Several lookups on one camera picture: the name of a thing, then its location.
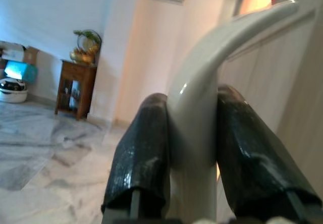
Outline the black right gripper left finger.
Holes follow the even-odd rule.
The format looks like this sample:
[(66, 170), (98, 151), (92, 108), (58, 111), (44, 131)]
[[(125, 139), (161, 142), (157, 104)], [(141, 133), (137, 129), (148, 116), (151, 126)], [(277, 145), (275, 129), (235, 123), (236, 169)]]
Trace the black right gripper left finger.
[(140, 193), (140, 213), (160, 218), (170, 192), (167, 96), (149, 95), (117, 144), (101, 212), (129, 211), (133, 192)]

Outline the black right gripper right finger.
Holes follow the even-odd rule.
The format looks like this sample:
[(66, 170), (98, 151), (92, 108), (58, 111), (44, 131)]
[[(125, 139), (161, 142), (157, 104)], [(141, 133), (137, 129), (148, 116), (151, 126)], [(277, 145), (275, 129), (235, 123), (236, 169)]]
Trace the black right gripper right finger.
[(281, 140), (233, 87), (217, 102), (217, 162), (236, 221), (321, 221), (322, 201)]

